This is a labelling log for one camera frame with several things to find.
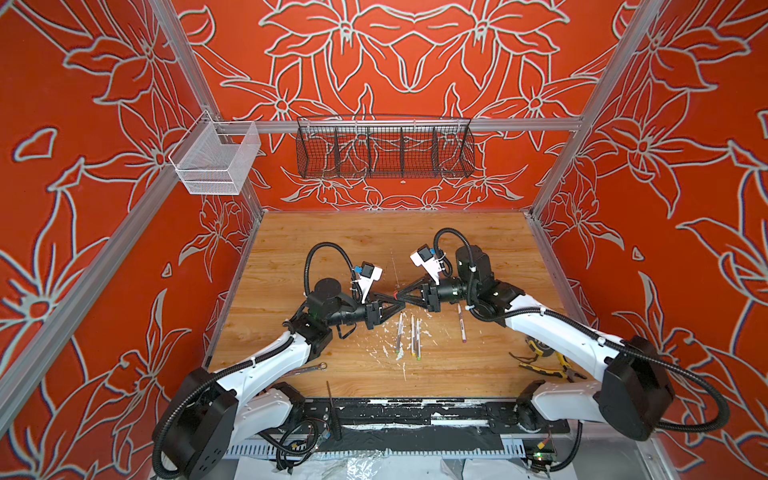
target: black wire basket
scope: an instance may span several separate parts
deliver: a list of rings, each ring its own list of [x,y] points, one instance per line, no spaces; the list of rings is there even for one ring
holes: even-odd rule
[[[469,118],[402,115],[300,117],[303,178],[459,178],[475,172]]]

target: wooden table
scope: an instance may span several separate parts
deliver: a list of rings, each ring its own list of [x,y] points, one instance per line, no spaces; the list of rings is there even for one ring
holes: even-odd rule
[[[491,258],[497,279],[516,285],[553,310],[563,312],[533,236],[520,213],[339,212],[331,214],[268,213],[261,224],[247,268],[210,364],[211,370],[233,365],[271,343],[285,331],[281,323],[303,302],[303,268],[308,250],[318,242],[338,243],[355,265],[363,261],[384,269],[373,290],[392,294],[423,276],[409,259],[437,230],[454,227]],[[446,234],[440,246],[452,262],[458,238]],[[331,276],[349,287],[349,271],[333,249],[320,249],[310,285]],[[440,313],[406,309],[405,346],[410,345],[411,316],[422,321],[422,358],[406,351],[396,359],[398,316],[374,330],[360,324],[351,337],[333,341],[314,362],[325,372],[310,372],[287,381],[305,396],[461,396],[514,397],[530,381],[549,379],[518,367],[508,354],[531,356],[525,336],[496,323],[465,314],[468,337],[463,343],[456,307]],[[537,365],[555,367],[554,356]]]

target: red floral wallpaper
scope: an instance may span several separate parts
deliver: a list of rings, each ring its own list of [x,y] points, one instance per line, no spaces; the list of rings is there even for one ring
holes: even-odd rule
[[[447,3],[174,0],[224,117],[578,116],[633,0]],[[563,132],[480,134],[464,180],[302,180],[294,141],[263,138],[251,181],[273,210],[523,208]]]
[[[253,220],[177,184],[0,441],[0,476],[148,477],[152,429],[203,362]]]
[[[146,0],[3,5],[0,374],[200,113]],[[0,440],[0,477],[146,478],[252,228],[242,197],[177,185]]]
[[[768,476],[768,5],[666,2],[542,218],[590,321],[730,400],[664,433],[682,478]],[[674,422],[713,402],[673,378]]]
[[[145,0],[0,17],[0,375],[200,113]]]

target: white wire basket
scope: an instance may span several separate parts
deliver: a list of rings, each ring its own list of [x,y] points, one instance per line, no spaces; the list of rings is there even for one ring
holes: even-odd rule
[[[204,112],[169,156],[191,194],[239,194],[261,148],[259,131],[253,122],[240,143],[234,143],[231,136],[217,133],[217,123]],[[189,147],[181,147],[191,138]]]

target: wrench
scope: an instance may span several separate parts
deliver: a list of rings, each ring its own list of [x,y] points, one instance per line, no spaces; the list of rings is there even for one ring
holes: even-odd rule
[[[327,368],[328,368],[328,364],[325,363],[325,362],[321,362],[321,363],[318,363],[317,365],[305,366],[305,367],[300,368],[300,369],[293,369],[293,370],[289,371],[288,373],[286,373],[283,376],[299,375],[301,373],[313,372],[315,370],[325,370]]]

